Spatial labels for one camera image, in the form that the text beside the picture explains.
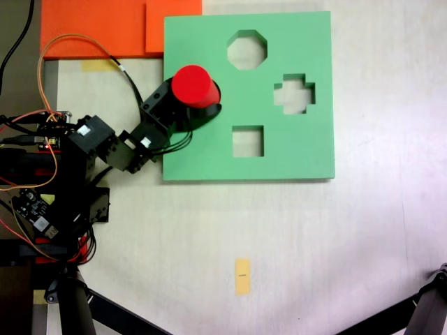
green foam board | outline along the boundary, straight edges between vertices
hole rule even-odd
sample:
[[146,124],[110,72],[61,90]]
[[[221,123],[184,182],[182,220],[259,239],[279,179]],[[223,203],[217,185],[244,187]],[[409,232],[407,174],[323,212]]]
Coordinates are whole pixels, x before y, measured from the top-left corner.
[[[227,47],[254,31],[267,43],[267,58],[238,70]],[[194,131],[187,148],[163,157],[163,179],[333,178],[331,60],[329,12],[167,17],[164,77],[189,64],[206,68],[223,108]],[[274,105],[274,88],[295,76],[314,87],[314,104],[304,114],[284,114]],[[263,128],[263,156],[233,157],[233,129],[253,127]]]

circuit board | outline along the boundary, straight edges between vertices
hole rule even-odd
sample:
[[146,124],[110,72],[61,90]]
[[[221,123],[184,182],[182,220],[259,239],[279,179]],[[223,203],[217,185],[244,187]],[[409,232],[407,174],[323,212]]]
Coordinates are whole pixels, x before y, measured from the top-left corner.
[[14,198],[13,204],[16,212],[28,220],[39,232],[45,232],[45,236],[52,239],[58,233],[58,230],[50,225],[45,218],[50,207],[49,204],[31,189],[21,190],[19,197]]

square hole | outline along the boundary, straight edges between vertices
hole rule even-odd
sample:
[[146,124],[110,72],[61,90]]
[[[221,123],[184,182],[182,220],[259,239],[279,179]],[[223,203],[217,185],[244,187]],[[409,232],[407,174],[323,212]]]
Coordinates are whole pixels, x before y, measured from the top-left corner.
[[264,127],[234,126],[233,157],[264,157]]

white label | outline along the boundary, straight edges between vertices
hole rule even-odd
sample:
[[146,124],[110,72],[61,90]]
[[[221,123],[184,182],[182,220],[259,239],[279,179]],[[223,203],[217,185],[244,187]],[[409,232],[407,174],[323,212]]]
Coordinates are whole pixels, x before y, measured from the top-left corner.
[[37,228],[37,230],[39,232],[42,232],[45,230],[45,228],[49,225],[50,223],[48,221],[45,220],[45,218],[43,216],[41,216],[40,218],[38,218],[36,220],[36,222],[34,223],[34,227]]
[[48,228],[48,230],[45,232],[45,236],[46,237],[49,237],[49,238],[53,238],[53,237],[55,237],[56,236],[56,234],[58,233],[59,231],[52,225],[51,227],[49,227]]
[[149,149],[149,145],[151,145],[152,142],[149,138],[145,137],[141,140],[140,143]]
[[86,134],[90,133],[91,129],[87,127],[86,125],[79,128],[76,133],[78,133],[81,136],[85,136]]

octagonal hole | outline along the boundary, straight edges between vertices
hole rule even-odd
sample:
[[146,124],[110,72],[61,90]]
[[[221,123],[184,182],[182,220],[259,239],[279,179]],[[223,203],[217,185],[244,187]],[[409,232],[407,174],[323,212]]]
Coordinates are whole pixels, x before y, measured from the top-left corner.
[[239,30],[228,41],[228,60],[239,70],[253,70],[267,59],[267,40],[256,30]]

